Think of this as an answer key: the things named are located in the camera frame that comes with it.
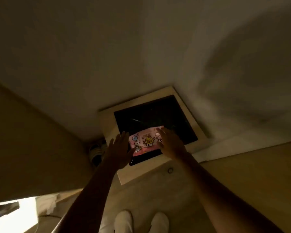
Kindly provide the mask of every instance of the hand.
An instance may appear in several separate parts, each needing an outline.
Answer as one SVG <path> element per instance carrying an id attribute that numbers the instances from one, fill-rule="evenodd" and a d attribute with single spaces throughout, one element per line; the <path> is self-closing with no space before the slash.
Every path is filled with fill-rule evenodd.
<path id="1" fill-rule="evenodd" d="M 162 137 L 162 143 L 158 142 L 158 145 L 164 155 L 168 158 L 181 160 L 189 153 L 186 151 L 183 142 L 178 135 L 167 128 L 156 129 Z"/>
<path id="2" fill-rule="evenodd" d="M 116 136 L 115 141 L 112 138 L 105 153 L 104 161 L 114 165 L 116 170 L 124 168 L 136 150 L 133 148 L 127 153 L 128 137 L 128 132 L 122 132 Z"/>

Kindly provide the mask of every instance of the bright light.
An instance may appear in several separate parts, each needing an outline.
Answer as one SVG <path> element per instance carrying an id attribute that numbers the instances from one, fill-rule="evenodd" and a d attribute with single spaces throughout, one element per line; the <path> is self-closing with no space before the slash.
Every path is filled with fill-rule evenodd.
<path id="1" fill-rule="evenodd" d="M 36 198 L 2 202 L 0 205 L 19 202 L 19 209 L 0 217 L 0 233 L 24 233 L 38 223 Z"/>

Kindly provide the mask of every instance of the wooden frame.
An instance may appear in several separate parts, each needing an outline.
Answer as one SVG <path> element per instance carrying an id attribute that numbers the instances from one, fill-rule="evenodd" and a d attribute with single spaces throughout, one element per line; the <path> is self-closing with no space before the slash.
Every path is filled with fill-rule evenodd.
<path id="1" fill-rule="evenodd" d="M 186 119 L 190 123 L 194 133 L 198 137 L 198 140 L 186 145 L 186 149 L 190 153 L 195 153 L 202 147 L 204 147 L 207 137 L 203 133 L 202 129 L 197 124 L 194 117 L 191 115 L 190 111 L 183 103 L 182 99 L 179 97 L 178 93 L 172 86 L 160 89 L 158 91 L 146 94 L 144 96 L 138 97 L 136 99 L 127 101 L 120 105 L 113 106 L 109 109 L 105 109 L 98 113 L 99 121 L 101 130 L 105 136 L 107 144 L 109 144 L 112 138 L 115 138 L 116 135 L 119 133 L 118 125 L 116 123 L 116 119 L 114 116 L 114 112 L 122 109 L 126 109 L 135 105 L 143 104 L 149 101 L 153 101 L 159 98 L 163 98 L 166 96 L 174 95 L 177 102 L 179 103 Z M 148 159 L 141 163 L 135 164 L 133 166 L 127 165 L 125 168 L 118 170 L 118 177 L 120 179 L 121 184 L 125 184 L 158 166 L 166 163 L 169 161 L 169 158 L 163 155 L 156 156 L 154 158 Z"/>

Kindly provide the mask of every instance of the cartoon character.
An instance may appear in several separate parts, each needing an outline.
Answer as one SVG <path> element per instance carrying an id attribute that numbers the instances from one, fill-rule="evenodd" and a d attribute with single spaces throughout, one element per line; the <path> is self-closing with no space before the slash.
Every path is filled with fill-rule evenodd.
<path id="1" fill-rule="evenodd" d="M 140 146 L 140 141 L 138 139 L 138 134 L 133 136 L 132 141 L 130 142 L 132 145 L 135 145 L 136 153 L 140 150 L 142 150 L 142 147 Z"/>
<path id="2" fill-rule="evenodd" d="M 155 137 L 152 138 L 151 135 L 148 135 L 146 137 L 146 140 L 143 141 L 143 144 L 145 144 L 146 146 L 152 146 L 154 145 L 154 140 L 155 140 Z"/>

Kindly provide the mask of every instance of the person's left hand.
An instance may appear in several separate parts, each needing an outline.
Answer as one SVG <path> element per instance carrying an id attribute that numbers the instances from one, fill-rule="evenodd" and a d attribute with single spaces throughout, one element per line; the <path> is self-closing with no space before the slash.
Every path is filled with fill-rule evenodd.
<path id="1" fill-rule="evenodd" d="M 118 134 L 115 138 L 115 141 L 114 139 L 111 139 L 108 149 L 105 153 L 104 159 L 110 164 L 114 165 L 116 170 L 124 168 L 129 163 L 133 153 L 136 150 L 133 148 L 127 152 L 128 137 L 128 132 L 122 132 L 121 135 Z"/>

